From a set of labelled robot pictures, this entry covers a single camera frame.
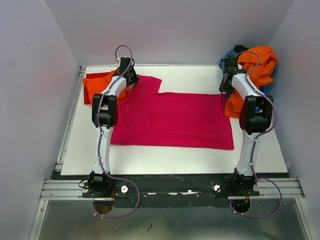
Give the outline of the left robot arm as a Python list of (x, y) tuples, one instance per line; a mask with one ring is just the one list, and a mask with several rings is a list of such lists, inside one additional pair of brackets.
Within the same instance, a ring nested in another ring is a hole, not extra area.
[(118, 97), (125, 88), (139, 80), (134, 65), (132, 57), (121, 57), (110, 83), (100, 93), (93, 95), (91, 117), (96, 130), (96, 151), (88, 188), (93, 196), (99, 198), (112, 197), (114, 194), (114, 180), (109, 176), (111, 138), (118, 123)]

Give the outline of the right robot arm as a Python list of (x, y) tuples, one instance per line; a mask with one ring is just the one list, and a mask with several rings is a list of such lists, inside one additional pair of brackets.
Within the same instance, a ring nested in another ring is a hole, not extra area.
[(219, 86), (221, 93), (238, 92), (243, 99), (240, 110), (239, 126), (242, 129), (242, 145), (239, 161), (231, 178), (230, 190), (233, 192), (248, 191), (256, 182), (255, 163), (262, 134), (272, 123), (272, 98), (258, 90), (249, 75), (238, 66), (235, 56), (223, 62), (223, 77)]

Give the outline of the magenta t shirt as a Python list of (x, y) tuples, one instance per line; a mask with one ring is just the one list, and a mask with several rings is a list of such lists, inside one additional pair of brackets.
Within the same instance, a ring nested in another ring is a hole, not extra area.
[(140, 76), (118, 103), (111, 144), (233, 150), (223, 94), (159, 93), (162, 80)]

